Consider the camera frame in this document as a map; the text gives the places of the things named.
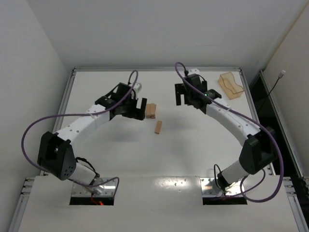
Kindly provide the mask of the translucent orange plastic container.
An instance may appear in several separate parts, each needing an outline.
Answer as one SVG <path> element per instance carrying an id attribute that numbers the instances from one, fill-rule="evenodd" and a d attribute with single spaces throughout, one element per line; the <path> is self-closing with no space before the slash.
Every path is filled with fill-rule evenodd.
<path id="1" fill-rule="evenodd" d="M 230 100 L 239 98 L 244 92 L 243 87 L 236 83 L 232 72 L 221 74 L 218 79 L 218 84 Z"/>

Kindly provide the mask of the wood block thin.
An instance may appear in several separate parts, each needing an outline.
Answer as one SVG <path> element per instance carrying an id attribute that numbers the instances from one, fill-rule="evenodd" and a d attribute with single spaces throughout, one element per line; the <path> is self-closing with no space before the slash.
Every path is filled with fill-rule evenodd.
<path id="1" fill-rule="evenodd" d="M 155 119 L 155 115 L 156 115 L 156 104 L 151 104 L 151 114 L 150 114 L 150 118 L 151 119 Z"/>

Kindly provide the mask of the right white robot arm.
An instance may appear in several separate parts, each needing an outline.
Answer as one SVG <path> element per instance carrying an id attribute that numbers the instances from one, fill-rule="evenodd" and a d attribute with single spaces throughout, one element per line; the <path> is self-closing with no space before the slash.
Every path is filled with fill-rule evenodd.
<path id="1" fill-rule="evenodd" d="M 184 96 L 186 105 L 218 121 L 242 146 L 238 160 L 217 175 L 217 184 L 222 190 L 245 176 L 256 174 L 277 159 L 278 153 L 269 138 L 275 135 L 274 130 L 262 131 L 258 125 L 232 113 L 221 94 L 208 89 L 207 82 L 200 80 L 198 74 L 188 75 L 183 83 L 175 84 L 175 95 L 177 105 L 181 105 L 181 96 Z"/>

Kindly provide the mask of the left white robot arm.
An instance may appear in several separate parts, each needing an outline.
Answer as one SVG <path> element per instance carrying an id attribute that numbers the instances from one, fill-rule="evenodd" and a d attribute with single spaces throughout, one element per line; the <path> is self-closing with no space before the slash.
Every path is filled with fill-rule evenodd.
<path id="1" fill-rule="evenodd" d="M 76 146 L 89 134 L 115 116 L 144 120 L 147 99 L 137 108 L 140 83 L 119 83 L 108 94 L 100 97 L 88 109 L 85 116 L 77 118 L 55 133 L 46 132 L 41 137 L 37 163 L 60 180 L 69 179 L 82 185 L 93 185 L 99 174 L 77 162 Z"/>

